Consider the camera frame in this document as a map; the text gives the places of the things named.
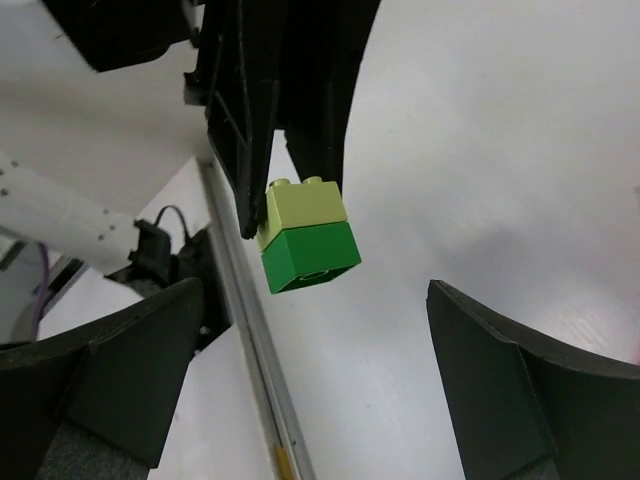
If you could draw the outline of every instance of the dark green lego brick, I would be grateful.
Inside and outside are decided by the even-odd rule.
[[[262,253],[271,293],[328,282],[361,261],[348,222],[283,230]]]

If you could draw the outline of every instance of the yellow object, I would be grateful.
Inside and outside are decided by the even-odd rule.
[[[264,251],[282,230],[347,221],[347,212],[336,182],[320,177],[292,184],[283,178],[267,190],[267,220],[258,227],[256,241]]]
[[[278,465],[280,466],[280,474],[282,480],[294,480],[293,473],[291,472],[291,465],[289,464],[289,456],[284,447],[276,445],[276,458],[278,459]]]

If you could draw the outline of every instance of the cable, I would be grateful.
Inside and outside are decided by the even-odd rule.
[[[42,281],[40,282],[40,288],[38,289],[38,298],[33,306],[33,313],[31,314],[31,341],[38,340],[38,328],[40,326],[40,320],[44,311],[44,303],[47,299],[47,292],[49,291],[49,283],[51,283],[51,272],[49,269],[49,249],[44,243],[38,243],[38,251],[40,252],[40,260],[42,262]]]
[[[187,227],[187,221],[184,218],[184,214],[182,213],[182,210],[180,210],[180,208],[177,207],[176,205],[165,205],[164,207],[162,207],[158,212],[158,216],[156,217],[156,221],[154,222],[154,225],[157,227],[160,224],[162,215],[164,215],[164,212],[166,212],[169,209],[176,212],[178,214],[178,217],[180,217],[180,223],[182,224],[182,232],[184,233],[185,245],[191,243],[191,237],[189,236],[189,228]]]

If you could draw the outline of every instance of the lego brick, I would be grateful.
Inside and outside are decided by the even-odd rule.
[[[361,261],[347,222],[283,230],[262,254],[273,294],[328,282]]]
[[[301,184],[276,180],[267,191],[267,220],[258,227],[260,251],[283,230],[347,221],[347,212],[336,182],[311,177]]]

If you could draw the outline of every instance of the black cable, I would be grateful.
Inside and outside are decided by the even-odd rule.
[[[154,225],[157,227],[160,224],[162,215],[164,215],[164,212],[166,212],[169,209],[176,212],[178,214],[178,217],[180,217],[180,223],[182,224],[182,232],[184,233],[185,245],[191,243],[191,237],[189,236],[189,228],[187,227],[187,221],[184,218],[184,214],[182,213],[182,210],[180,210],[180,208],[177,207],[176,205],[165,205],[164,207],[162,207],[158,212],[158,216],[156,217],[156,221],[154,222]]]

